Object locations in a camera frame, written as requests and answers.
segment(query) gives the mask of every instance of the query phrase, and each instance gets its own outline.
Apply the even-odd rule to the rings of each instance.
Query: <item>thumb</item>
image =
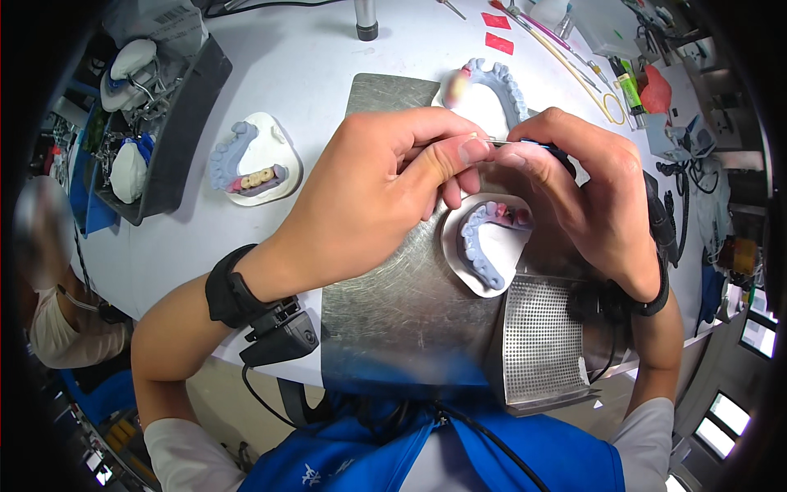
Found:
[[[489,154],[489,144],[473,135],[435,142],[418,154],[397,177],[398,186],[423,196],[425,207],[426,198],[437,187],[470,165],[483,161]]]
[[[495,161],[516,168],[549,197],[563,229],[577,231],[585,222],[585,195],[568,170],[551,153],[533,143],[510,143]]]

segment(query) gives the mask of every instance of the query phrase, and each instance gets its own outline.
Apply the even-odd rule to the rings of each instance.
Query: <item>perforated metal shield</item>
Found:
[[[568,287],[517,275],[508,288],[501,340],[506,405],[529,409],[588,394],[582,324],[569,315]]]

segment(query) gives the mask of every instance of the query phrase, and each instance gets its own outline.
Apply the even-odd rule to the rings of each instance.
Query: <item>blue vest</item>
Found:
[[[611,444],[546,415],[515,418],[496,405],[456,405],[505,442],[552,492],[623,492],[623,468]],[[487,437],[459,420],[448,419],[476,473],[492,492],[538,490]],[[399,490],[429,434],[441,422],[431,407],[409,415],[402,431],[384,446],[358,419],[345,412],[329,424],[293,431],[257,460],[238,492],[259,490]]]

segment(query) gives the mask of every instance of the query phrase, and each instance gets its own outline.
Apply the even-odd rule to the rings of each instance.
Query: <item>fingernail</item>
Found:
[[[459,146],[457,152],[459,153],[459,159],[462,160],[464,165],[470,165],[486,159],[486,156],[489,155],[490,148],[483,140],[477,137],[471,137]]]
[[[501,150],[496,159],[498,164],[521,170],[527,164],[527,159],[512,150]]]

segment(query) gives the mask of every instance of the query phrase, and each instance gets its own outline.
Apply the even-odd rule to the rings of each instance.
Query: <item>white shirt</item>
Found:
[[[610,439],[623,466],[626,490],[665,491],[674,406],[654,398],[637,407]],[[235,492],[246,478],[227,451],[197,424],[161,419],[145,430],[153,470],[164,492]],[[487,490],[450,426],[433,431],[401,485],[403,492]]]
[[[57,304],[57,289],[39,292],[30,326],[30,347],[52,369],[84,368],[115,357],[129,343],[123,324],[106,323],[98,313],[81,309],[79,333]]]

